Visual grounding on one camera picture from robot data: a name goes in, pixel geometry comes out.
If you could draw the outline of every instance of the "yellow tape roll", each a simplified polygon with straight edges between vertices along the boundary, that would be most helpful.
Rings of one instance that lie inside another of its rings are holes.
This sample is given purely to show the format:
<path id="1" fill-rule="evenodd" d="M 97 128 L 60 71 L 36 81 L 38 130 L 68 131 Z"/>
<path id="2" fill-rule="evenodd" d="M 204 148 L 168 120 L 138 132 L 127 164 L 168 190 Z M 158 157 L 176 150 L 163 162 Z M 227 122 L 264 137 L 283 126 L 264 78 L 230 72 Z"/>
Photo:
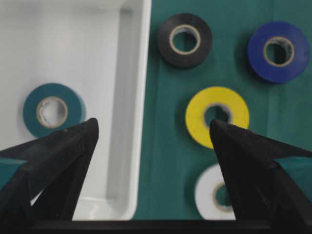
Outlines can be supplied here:
<path id="1" fill-rule="evenodd" d="M 213 149 L 209 127 L 205 122 L 208 108 L 220 106 L 229 114 L 229 123 L 248 128 L 249 111 L 242 97 L 225 87 L 210 87 L 197 93 L 186 109 L 186 126 L 192 138 L 202 146 Z"/>

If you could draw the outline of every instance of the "electrical tape roll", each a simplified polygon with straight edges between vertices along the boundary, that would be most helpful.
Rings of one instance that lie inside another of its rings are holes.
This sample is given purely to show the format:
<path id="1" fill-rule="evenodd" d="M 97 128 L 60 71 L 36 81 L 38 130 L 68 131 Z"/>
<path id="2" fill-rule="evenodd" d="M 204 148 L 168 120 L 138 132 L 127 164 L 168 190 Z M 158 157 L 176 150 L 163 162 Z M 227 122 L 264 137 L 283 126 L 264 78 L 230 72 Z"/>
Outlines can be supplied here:
<path id="1" fill-rule="evenodd" d="M 280 45 L 286 59 L 282 64 L 269 60 L 267 47 Z M 248 59 L 253 70 L 263 79 L 284 83 L 303 73 L 310 60 L 310 47 L 300 29 L 285 22 L 271 22 L 260 27 L 248 44 Z"/>
<path id="2" fill-rule="evenodd" d="M 196 46 L 191 51 L 181 51 L 173 43 L 175 35 L 183 32 L 196 39 Z M 187 13 L 170 17 L 158 33 L 161 55 L 169 64 L 179 68 L 191 68 L 201 64 L 210 52 L 212 40 L 207 23 L 200 17 Z"/>
<path id="3" fill-rule="evenodd" d="M 61 103 L 64 117 L 58 124 L 51 124 L 44 110 L 51 102 Z M 23 118 L 29 132 L 43 137 L 53 131 L 79 124 L 85 120 L 85 106 L 81 97 L 72 89 L 57 83 L 48 83 L 33 90 L 24 103 Z"/>
<path id="4" fill-rule="evenodd" d="M 195 203 L 205 220 L 234 220 L 232 206 L 218 203 L 217 190 L 225 186 L 219 164 L 207 168 L 198 178 L 195 186 Z"/>
<path id="5" fill-rule="evenodd" d="M 214 86 L 197 93 L 188 104 L 185 114 L 187 129 L 192 138 L 204 147 L 213 149 L 205 113 L 210 107 L 219 106 L 229 115 L 229 123 L 248 128 L 249 111 L 246 102 L 235 91 Z"/>

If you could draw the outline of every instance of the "tape roll center hole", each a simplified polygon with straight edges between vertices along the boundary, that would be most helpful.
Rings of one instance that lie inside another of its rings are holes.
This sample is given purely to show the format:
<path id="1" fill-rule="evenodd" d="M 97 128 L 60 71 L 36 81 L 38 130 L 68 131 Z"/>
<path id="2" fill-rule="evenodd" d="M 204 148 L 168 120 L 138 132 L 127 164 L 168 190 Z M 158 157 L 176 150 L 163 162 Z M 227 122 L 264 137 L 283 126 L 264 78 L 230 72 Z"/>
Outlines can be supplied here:
<path id="1" fill-rule="evenodd" d="M 200 41 L 199 32 L 190 25 L 180 25 L 170 34 L 171 48 L 181 55 L 195 52 L 200 45 Z"/>
<path id="2" fill-rule="evenodd" d="M 204 113 L 204 120 L 207 128 L 210 126 L 210 122 L 213 119 L 218 119 L 226 123 L 231 122 L 230 110 L 221 105 L 213 105 L 206 109 Z"/>
<path id="3" fill-rule="evenodd" d="M 229 195 L 228 190 L 225 186 L 225 183 L 220 184 L 216 188 L 215 202 L 216 202 L 217 207 L 222 207 L 222 209 L 225 211 L 231 211 L 232 210 L 232 203 L 230 200 L 230 195 Z"/>
<path id="4" fill-rule="evenodd" d="M 293 60 L 294 46 L 287 38 L 274 37 L 267 41 L 264 54 L 268 63 L 283 67 Z"/>
<path id="5" fill-rule="evenodd" d="M 61 126 L 67 119 L 68 108 L 58 97 L 47 97 L 38 106 L 39 122 L 48 128 Z"/>

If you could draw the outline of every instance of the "green fabric surface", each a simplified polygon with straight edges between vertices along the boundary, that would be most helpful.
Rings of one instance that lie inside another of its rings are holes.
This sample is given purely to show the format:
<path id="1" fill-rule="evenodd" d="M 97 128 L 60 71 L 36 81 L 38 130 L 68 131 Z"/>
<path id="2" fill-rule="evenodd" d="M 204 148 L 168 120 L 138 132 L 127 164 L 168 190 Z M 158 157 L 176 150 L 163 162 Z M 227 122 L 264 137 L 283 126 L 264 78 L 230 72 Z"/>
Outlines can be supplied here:
<path id="1" fill-rule="evenodd" d="M 312 158 L 294 156 L 275 159 L 275 161 L 312 202 Z"/>
<path id="2" fill-rule="evenodd" d="M 248 105 L 253 131 L 312 150 L 311 65 L 298 78 L 274 85 L 255 78 L 246 59 L 251 35 L 274 20 L 294 24 L 312 45 L 311 9 L 312 1 L 305 0 L 153 1 L 134 219 L 201 219 L 195 184 L 217 158 L 192 140 L 184 116 L 191 98 L 206 87 L 225 86 L 239 93 Z M 213 46 L 201 65 L 180 70 L 161 58 L 157 31 L 170 16 L 185 12 L 209 24 Z"/>
<path id="3" fill-rule="evenodd" d="M 215 193 L 215 199 L 222 206 L 231 206 L 230 195 L 225 185 L 220 187 Z"/>
<path id="4" fill-rule="evenodd" d="M 24 160 L 0 157 L 0 190 L 24 163 L 26 163 Z"/>

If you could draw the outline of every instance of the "black tape roll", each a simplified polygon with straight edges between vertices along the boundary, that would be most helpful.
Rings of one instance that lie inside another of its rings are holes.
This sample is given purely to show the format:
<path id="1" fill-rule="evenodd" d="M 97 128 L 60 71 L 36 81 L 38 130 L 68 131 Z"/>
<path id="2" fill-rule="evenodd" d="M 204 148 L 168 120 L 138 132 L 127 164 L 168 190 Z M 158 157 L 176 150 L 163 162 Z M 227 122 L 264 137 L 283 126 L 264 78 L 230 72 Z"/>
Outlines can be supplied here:
<path id="1" fill-rule="evenodd" d="M 196 39 L 196 46 L 191 51 L 180 51 L 174 43 L 175 35 L 186 32 Z M 207 23 L 200 17 L 183 13 L 170 17 L 158 33 L 158 47 L 163 58 L 171 65 L 191 68 L 201 64 L 212 46 L 212 33 Z"/>

